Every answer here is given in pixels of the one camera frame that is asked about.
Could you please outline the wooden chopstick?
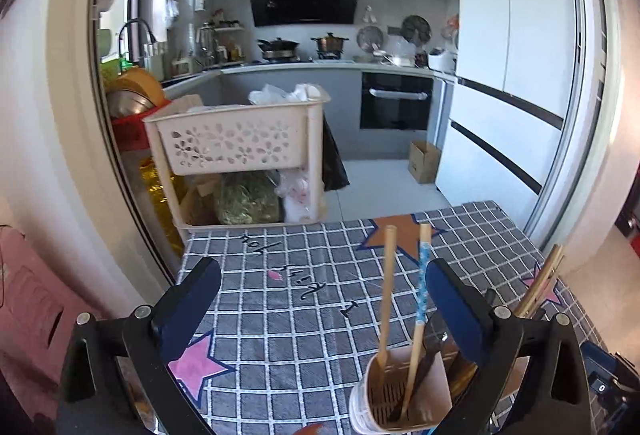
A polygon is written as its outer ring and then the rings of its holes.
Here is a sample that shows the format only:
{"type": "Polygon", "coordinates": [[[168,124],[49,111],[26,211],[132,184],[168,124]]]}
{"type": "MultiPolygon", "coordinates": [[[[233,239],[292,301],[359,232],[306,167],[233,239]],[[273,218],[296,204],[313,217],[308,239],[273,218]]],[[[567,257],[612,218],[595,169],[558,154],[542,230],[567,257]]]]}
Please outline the wooden chopstick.
{"type": "Polygon", "coordinates": [[[558,282],[558,271],[565,259],[564,247],[554,244],[541,267],[535,267],[533,277],[523,279],[527,291],[515,306],[514,315],[519,318],[533,318],[538,309],[546,302],[560,305],[555,285],[558,282]]]}
{"type": "Polygon", "coordinates": [[[378,385],[383,386],[385,368],[388,358],[387,341],[390,334],[390,312],[392,311],[392,296],[394,289],[394,267],[396,253],[397,228],[393,225],[385,227],[384,243],[384,279],[380,307],[380,336],[378,337],[378,351],[376,364],[378,365],[378,385]]]}

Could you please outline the blue patterned chopstick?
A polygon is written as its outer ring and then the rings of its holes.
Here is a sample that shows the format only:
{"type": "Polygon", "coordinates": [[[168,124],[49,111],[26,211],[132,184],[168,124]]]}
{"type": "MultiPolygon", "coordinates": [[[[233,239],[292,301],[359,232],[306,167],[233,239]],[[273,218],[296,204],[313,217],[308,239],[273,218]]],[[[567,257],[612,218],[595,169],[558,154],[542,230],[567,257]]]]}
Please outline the blue patterned chopstick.
{"type": "Polygon", "coordinates": [[[416,381],[416,373],[418,372],[419,361],[421,358],[427,310],[426,270],[431,257],[431,241],[432,226],[427,223],[421,224],[419,237],[419,281],[418,288],[416,289],[416,321],[414,322],[408,377],[404,398],[401,403],[401,417],[403,417],[408,411],[414,382],[416,381]]]}

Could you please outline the beige plastic utensil holder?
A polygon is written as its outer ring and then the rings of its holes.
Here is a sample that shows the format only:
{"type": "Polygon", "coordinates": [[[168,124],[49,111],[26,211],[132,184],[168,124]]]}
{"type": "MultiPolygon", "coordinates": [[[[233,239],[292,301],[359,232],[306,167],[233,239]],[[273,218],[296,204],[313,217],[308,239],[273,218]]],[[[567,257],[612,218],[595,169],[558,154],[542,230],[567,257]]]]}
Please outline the beige plastic utensil holder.
{"type": "Polygon", "coordinates": [[[406,415],[395,422],[388,421],[404,400],[410,355],[409,345],[390,348],[382,387],[378,387],[376,357],[369,361],[349,397],[348,417],[356,434],[419,433],[434,429],[446,417],[452,408],[447,371],[458,355],[454,343],[445,343],[427,376],[416,379],[406,415]]]}

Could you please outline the black kitchen faucet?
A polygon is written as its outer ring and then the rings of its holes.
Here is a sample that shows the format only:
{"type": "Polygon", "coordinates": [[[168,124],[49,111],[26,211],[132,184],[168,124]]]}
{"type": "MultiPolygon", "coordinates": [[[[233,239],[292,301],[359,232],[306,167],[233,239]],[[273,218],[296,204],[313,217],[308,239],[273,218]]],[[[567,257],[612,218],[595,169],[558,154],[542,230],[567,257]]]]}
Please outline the black kitchen faucet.
{"type": "Polygon", "coordinates": [[[144,46],[153,46],[157,39],[151,25],[142,18],[127,20],[120,28],[117,35],[118,65],[123,66],[124,61],[130,64],[142,65],[144,63],[144,46]],[[122,49],[124,34],[128,36],[127,50],[122,49]]]}

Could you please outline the grey checked tablecloth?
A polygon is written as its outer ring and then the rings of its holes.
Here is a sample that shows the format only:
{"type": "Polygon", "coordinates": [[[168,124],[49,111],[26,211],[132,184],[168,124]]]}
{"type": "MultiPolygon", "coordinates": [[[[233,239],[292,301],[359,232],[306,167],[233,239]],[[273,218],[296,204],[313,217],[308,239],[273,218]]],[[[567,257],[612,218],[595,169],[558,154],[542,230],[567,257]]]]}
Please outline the grey checked tablecloth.
{"type": "MultiPolygon", "coordinates": [[[[544,258],[494,202],[397,215],[390,347],[416,317],[419,227],[467,285],[514,306],[544,258]]],[[[384,218],[190,233],[181,269],[205,257],[221,287],[171,371],[218,434],[348,434],[350,391],[378,349],[384,218]]]]}

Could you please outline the beige plastic basket rack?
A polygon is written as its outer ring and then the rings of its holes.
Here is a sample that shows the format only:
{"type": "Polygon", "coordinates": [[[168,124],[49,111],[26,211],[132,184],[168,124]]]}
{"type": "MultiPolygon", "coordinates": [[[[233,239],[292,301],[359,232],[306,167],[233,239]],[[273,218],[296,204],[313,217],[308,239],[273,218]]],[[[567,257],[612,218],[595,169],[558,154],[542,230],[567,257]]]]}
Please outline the beige plastic basket rack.
{"type": "Polygon", "coordinates": [[[181,236],[214,228],[195,225],[191,198],[179,199],[171,177],[303,168],[308,174],[305,224],[321,221],[323,106],[331,101],[318,85],[305,101],[232,104],[206,109],[198,95],[172,100],[143,120],[172,222],[181,236]]]}

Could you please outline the cardboard box on floor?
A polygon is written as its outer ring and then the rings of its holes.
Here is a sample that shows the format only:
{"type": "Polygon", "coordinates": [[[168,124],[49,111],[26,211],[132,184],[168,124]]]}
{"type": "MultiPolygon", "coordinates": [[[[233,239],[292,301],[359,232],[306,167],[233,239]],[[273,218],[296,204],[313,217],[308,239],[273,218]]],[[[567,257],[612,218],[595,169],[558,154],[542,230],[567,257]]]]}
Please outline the cardboard box on floor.
{"type": "Polygon", "coordinates": [[[419,184],[434,184],[442,150],[428,141],[413,140],[409,148],[409,173],[419,184]]]}

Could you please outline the black plastic bag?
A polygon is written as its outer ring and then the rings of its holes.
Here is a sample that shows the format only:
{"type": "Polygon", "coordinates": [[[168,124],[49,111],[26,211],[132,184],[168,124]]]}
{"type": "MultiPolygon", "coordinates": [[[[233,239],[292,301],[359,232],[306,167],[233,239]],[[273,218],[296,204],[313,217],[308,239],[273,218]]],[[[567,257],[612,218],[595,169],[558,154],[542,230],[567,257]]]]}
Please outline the black plastic bag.
{"type": "Polygon", "coordinates": [[[325,192],[341,190],[349,185],[340,151],[326,118],[323,119],[322,181],[325,192]]]}

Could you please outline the white refrigerator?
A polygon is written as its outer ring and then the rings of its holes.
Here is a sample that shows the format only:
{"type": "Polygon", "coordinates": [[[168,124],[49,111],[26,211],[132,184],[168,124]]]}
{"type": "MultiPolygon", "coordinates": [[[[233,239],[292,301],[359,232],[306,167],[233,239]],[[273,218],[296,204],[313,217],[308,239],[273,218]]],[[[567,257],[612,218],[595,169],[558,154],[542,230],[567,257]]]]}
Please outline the white refrigerator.
{"type": "Polygon", "coordinates": [[[576,38],[575,0],[459,0],[436,178],[451,204],[492,201],[526,227],[561,142],[576,38]]]}

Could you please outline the black built-in oven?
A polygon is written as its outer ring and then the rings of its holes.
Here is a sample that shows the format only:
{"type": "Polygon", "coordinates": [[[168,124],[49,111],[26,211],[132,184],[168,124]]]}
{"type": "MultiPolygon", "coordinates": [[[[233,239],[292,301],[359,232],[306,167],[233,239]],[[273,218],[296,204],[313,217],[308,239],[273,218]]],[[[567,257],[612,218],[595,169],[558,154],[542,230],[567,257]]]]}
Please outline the black built-in oven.
{"type": "Polygon", "coordinates": [[[426,132],[433,90],[428,77],[364,72],[360,128],[426,132]]]}

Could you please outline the black wok on stove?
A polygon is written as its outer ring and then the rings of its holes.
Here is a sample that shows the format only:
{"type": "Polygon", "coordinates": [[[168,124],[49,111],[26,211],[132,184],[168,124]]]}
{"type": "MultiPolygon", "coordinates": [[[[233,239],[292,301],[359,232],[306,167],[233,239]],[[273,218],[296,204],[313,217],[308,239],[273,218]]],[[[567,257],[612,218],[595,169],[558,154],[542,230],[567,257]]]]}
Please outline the black wok on stove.
{"type": "Polygon", "coordinates": [[[293,61],[297,56],[297,42],[282,39],[280,37],[267,40],[258,39],[258,47],[262,52],[262,58],[270,62],[293,61]]]}

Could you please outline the steel pot on stove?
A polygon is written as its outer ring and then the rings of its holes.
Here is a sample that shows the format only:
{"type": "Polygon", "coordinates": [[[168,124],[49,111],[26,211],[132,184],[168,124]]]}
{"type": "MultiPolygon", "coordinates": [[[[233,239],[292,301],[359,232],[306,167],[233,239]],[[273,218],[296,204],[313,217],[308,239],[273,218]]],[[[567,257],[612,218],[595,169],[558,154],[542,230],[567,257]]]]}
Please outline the steel pot on stove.
{"type": "Polygon", "coordinates": [[[311,39],[317,45],[318,58],[321,60],[341,60],[347,37],[338,37],[333,33],[311,39]]]}

